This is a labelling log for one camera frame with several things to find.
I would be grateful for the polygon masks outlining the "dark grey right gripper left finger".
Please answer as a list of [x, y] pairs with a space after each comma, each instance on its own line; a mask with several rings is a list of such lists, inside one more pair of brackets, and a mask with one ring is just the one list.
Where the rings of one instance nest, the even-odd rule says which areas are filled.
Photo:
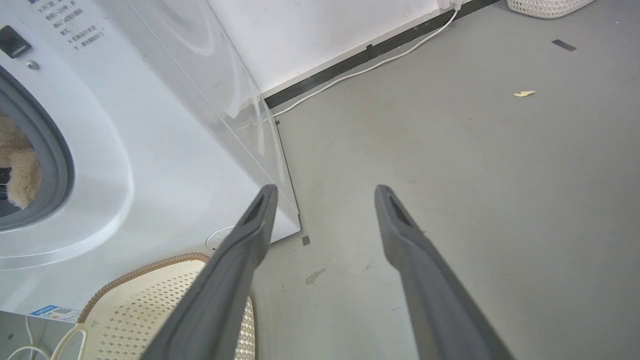
[[254, 272], [265, 259], [278, 187], [263, 186], [142, 354], [144, 360], [233, 360]]

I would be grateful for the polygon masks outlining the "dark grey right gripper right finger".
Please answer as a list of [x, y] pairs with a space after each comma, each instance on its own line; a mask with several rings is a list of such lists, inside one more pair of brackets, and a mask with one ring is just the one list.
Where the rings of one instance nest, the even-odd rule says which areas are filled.
[[400, 274], [421, 360], [514, 356], [390, 186], [374, 192], [384, 255]]

